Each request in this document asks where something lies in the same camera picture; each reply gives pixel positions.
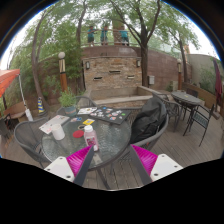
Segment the white bottle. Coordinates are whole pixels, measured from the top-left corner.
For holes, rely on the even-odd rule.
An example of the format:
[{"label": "white bottle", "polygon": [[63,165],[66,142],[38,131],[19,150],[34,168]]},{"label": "white bottle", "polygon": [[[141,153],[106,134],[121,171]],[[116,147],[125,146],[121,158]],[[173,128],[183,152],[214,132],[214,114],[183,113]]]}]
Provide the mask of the white bottle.
[{"label": "white bottle", "polygon": [[97,136],[96,136],[96,131],[93,130],[92,125],[87,125],[84,128],[84,138],[86,141],[86,145],[94,145],[93,149],[94,151],[97,151],[99,149],[99,144],[98,144],[98,140],[97,140]]}]

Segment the red umbrella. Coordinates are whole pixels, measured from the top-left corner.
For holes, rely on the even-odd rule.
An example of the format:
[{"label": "red umbrella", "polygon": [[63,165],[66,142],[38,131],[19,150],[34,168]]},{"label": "red umbrella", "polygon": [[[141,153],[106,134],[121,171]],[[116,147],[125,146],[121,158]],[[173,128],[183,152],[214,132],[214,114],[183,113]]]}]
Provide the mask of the red umbrella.
[{"label": "red umbrella", "polygon": [[219,67],[216,59],[213,60],[216,74],[216,82],[215,82],[215,95],[216,95],[216,104],[217,102],[221,102],[221,94],[222,94],[222,80],[219,72]]}]

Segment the patio table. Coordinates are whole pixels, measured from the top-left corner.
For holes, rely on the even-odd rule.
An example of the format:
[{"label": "patio table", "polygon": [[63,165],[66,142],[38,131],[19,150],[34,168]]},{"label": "patio table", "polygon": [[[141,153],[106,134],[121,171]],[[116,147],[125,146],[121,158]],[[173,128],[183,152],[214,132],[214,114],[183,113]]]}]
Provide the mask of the patio table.
[{"label": "patio table", "polygon": [[[62,125],[65,132],[64,139],[55,140],[52,133],[44,134],[42,138],[42,150],[44,155],[53,162],[59,156],[67,157],[74,152],[86,147],[84,137],[74,138],[73,133],[78,130],[82,123],[90,118],[88,115],[77,115],[82,121],[70,122],[70,119]],[[126,149],[130,136],[131,127],[127,121],[122,124],[112,124],[103,120],[94,119],[91,124],[96,131],[99,150],[94,152],[89,170],[96,170],[107,189],[110,189],[105,181],[101,168],[112,163],[120,157]]]},{"label": "patio table", "polygon": [[183,107],[188,107],[191,109],[190,116],[192,115],[193,108],[196,106],[200,105],[201,101],[200,99],[187,94],[186,92],[172,92],[171,96],[174,98],[174,100],[181,105],[181,111],[180,111],[180,116],[178,117],[178,121],[180,120]]}]

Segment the pink object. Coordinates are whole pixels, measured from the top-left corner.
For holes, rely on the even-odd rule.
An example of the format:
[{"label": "pink object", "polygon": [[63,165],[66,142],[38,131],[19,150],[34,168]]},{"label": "pink object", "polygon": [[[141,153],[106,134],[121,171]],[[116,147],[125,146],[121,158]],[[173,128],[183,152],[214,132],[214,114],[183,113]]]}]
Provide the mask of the pink object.
[{"label": "pink object", "polygon": [[137,153],[139,159],[142,162],[142,165],[144,166],[146,172],[150,176],[158,156],[146,149],[139,147],[139,146],[136,146],[136,145],[131,145],[131,146]]},{"label": "pink object", "polygon": [[90,148],[91,146],[87,146],[66,158],[75,177],[77,176]]},{"label": "pink object", "polygon": [[98,140],[97,140],[97,136],[96,136],[96,131],[93,130],[92,125],[87,125],[84,128],[84,138],[86,141],[86,145],[93,146],[93,150],[97,151],[99,149],[99,144],[98,144]]}]

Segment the person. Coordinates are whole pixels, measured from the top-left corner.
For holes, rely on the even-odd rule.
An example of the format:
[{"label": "person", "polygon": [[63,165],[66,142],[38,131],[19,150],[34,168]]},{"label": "person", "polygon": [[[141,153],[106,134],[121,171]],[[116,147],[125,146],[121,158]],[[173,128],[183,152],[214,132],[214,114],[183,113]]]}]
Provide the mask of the person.
[{"label": "person", "polygon": [[129,46],[128,32],[124,30],[124,26],[121,26],[119,32],[121,33],[122,45]]},{"label": "person", "polygon": [[101,36],[100,36],[101,45],[108,45],[108,40],[107,40],[108,30],[110,29],[108,29],[107,25],[105,25],[104,28],[101,30]]},{"label": "person", "polygon": [[90,29],[87,31],[88,32],[88,43],[89,47],[91,47],[91,44],[94,47],[94,32],[97,31],[96,29],[93,29],[93,26],[89,27]]}]

